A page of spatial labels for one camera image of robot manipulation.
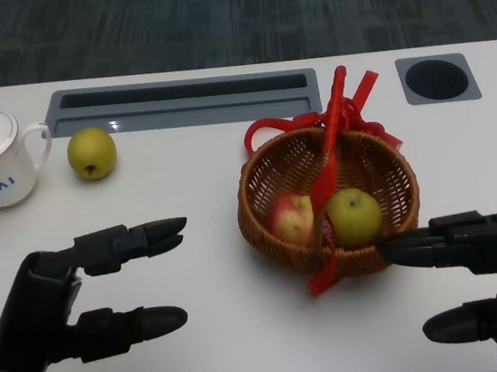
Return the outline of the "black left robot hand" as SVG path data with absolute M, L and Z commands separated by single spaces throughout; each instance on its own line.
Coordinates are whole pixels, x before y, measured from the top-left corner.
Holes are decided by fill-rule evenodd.
M 46 372 L 69 358 L 107 359 L 183 327 L 186 311 L 171 306 L 91 310 L 74 326 L 67 321 L 82 284 L 79 269 L 103 276 L 120 271 L 129 260 L 169 252 L 183 241 L 186 223 L 179 217 L 133 228 L 118 225 L 78 236 L 62 251 L 28 255 L 0 317 L 0 372 Z

